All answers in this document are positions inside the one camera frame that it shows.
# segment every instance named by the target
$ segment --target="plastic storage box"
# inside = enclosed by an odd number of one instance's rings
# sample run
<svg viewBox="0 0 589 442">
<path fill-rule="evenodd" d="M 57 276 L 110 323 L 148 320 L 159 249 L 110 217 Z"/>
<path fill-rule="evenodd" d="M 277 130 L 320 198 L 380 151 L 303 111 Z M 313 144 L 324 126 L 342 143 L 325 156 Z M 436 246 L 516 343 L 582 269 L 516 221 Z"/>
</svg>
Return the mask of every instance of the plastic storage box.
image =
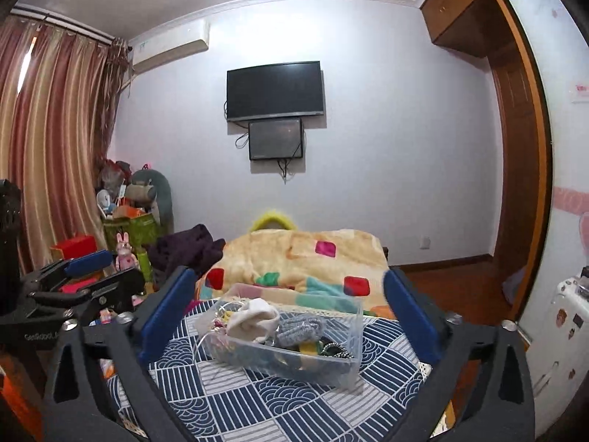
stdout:
<svg viewBox="0 0 589 442">
<path fill-rule="evenodd" d="M 352 355 L 349 359 L 323 355 L 305 355 L 296 351 L 256 344 L 211 330 L 219 309 L 236 311 L 239 301 L 262 298 L 275 306 L 281 320 L 302 313 L 319 315 L 326 321 L 324 335 L 343 345 Z M 334 387 L 353 387 L 361 363 L 363 311 L 361 301 L 346 296 L 300 294 L 290 289 L 261 288 L 235 284 L 195 323 L 205 351 L 226 364 L 278 375 L 301 382 Z"/>
</svg>

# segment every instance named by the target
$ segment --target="yellow blanket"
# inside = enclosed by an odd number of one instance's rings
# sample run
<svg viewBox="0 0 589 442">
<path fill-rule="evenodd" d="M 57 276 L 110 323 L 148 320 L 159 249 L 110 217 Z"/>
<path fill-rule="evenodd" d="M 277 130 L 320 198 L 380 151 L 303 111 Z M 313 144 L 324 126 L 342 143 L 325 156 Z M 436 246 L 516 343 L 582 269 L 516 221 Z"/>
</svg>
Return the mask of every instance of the yellow blanket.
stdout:
<svg viewBox="0 0 589 442">
<path fill-rule="evenodd" d="M 303 294 L 360 297 L 365 310 L 390 318 L 382 294 L 387 270 L 381 243 L 372 234 L 264 229 L 228 243 L 222 260 L 197 282 L 195 298 L 219 297 L 235 283 L 279 286 Z"/>
</svg>

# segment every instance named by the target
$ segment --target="small monitor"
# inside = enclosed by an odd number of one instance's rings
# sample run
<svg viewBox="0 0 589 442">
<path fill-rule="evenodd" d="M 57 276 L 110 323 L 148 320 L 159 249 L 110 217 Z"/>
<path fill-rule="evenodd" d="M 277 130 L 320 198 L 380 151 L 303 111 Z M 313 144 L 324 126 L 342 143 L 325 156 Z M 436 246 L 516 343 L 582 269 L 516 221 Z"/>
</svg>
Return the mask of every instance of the small monitor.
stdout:
<svg viewBox="0 0 589 442">
<path fill-rule="evenodd" d="M 299 117 L 261 119 L 249 125 L 250 160 L 303 157 L 303 123 Z"/>
</svg>

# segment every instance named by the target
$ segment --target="wooden door frame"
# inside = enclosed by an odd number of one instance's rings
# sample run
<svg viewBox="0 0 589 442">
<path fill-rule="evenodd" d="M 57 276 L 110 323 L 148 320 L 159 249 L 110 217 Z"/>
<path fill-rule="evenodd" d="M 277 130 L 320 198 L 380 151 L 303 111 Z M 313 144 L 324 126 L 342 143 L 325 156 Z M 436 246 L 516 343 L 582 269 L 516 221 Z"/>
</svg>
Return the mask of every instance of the wooden door frame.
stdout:
<svg viewBox="0 0 589 442">
<path fill-rule="evenodd" d="M 531 91 L 538 131 L 539 178 L 534 232 L 532 233 L 532 242 L 529 248 L 525 274 L 509 313 L 511 320 L 518 320 L 523 312 L 525 303 L 528 301 L 529 293 L 538 274 L 538 268 L 540 267 L 540 261 L 544 251 L 544 243 L 546 242 L 553 187 L 552 137 L 548 109 L 544 97 L 544 87 L 528 39 L 509 1 L 497 0 L 497 3 L 507 20 L 523 61 L 523 68 L 525 69 Z"/>
</svg>

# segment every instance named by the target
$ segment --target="window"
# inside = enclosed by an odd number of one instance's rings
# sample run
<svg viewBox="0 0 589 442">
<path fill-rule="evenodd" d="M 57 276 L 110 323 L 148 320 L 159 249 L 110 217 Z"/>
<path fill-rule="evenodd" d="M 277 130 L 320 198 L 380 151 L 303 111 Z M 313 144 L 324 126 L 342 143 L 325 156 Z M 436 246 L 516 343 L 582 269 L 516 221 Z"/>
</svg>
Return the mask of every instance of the window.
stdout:
<svg viewBox="0 0 589 442">
<path fill-rule="evenodd" d="M 31 63 L 31 53 L 33 52 L 33 48 L 35 47 L 35 43 L 36 43 L 36 36 L 33 37 L 29 51 L 27 52 L 24 59 L 22 60 L 21 74 L 18 77 L 17 95 L 21 92 L 22 84 L 25 82 L 25 75 L 27 74 L 27 70 L 29 69 L 29 63 Z"/>
</svg>

